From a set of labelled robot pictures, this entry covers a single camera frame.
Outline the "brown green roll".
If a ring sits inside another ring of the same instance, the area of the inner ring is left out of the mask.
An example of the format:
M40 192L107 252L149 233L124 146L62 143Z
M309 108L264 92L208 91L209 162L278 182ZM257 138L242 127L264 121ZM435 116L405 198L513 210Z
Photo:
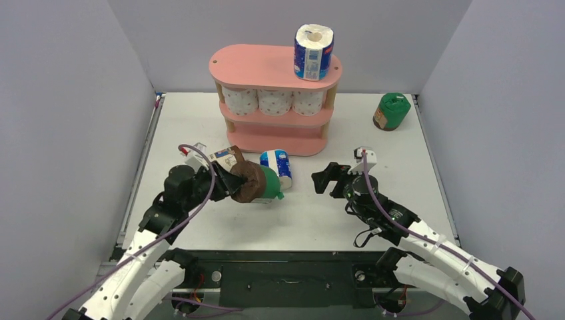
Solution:
M270 203L274 199L284 198L279 176L270 167L242 161L236 163L230 173L245 180L241 188L231 196L238 203Z

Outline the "blue white roll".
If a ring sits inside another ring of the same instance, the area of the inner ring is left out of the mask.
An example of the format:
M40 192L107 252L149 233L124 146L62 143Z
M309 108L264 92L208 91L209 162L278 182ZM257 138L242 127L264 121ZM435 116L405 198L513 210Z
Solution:
M259 163L270 167L279 177L281 190L292 187L292 171L290 168L289 155L282 149L274 149L261 153Z
M334 47L334 31L318 24L304 24L294 36L294 73L299 79L320 81L326 77Z

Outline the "white dotted roll shelf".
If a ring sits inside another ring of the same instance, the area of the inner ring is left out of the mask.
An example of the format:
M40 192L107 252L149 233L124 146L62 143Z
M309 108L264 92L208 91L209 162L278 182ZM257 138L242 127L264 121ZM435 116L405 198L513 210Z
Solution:
M293 91L292 110L303 116L313 116L320 112L324 92Z

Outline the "white dotted roll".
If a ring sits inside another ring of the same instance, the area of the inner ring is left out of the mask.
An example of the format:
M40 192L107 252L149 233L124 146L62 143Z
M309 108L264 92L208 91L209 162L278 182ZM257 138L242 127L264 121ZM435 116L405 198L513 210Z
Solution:
M225 104L235 115L249 115L259 108L256 89L237 89L222 87Z
M257 97L260 112L268 116L284 115L292 107L292 91L258 89Z

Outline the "pink three-tier shelf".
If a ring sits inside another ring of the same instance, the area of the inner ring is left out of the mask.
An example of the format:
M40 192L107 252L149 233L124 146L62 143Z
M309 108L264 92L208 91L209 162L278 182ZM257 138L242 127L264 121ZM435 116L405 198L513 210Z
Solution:
M316 155L326 147L342 63L333 55L328 75L320 81L299 79L294 74L293 63L294 49L285 46L236 44L213 54L209 72L216 83L230 144L246 152L282 149L303 157ZM321 92L322 109L311 116L294 111L276 116L260 111L236 115L227 107L225 88Z

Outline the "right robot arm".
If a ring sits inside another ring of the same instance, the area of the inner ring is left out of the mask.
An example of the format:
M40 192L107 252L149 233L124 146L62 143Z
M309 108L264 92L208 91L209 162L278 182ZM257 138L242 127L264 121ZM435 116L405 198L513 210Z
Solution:
M331 162L311 175L316 193L336 183L330 196L346 199L345 211L368 226L370 237L392 243L376 264L377 279L425 290L462 310L470 319L516 319L525 308L524 277L513 267L501 269L467 253L432 229L411 210L378 190L366 167Z

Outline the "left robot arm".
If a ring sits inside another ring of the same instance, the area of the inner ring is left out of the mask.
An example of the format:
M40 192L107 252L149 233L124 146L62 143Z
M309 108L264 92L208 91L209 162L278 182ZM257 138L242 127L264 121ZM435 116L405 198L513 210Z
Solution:
M164 189L143 215L116 267L101 277L97 291L64 319L142 319L175 286L197 282L199 268L190 255L169 251L179 233L208 201L235 195L246 183L217 162L195 171L169 170Z

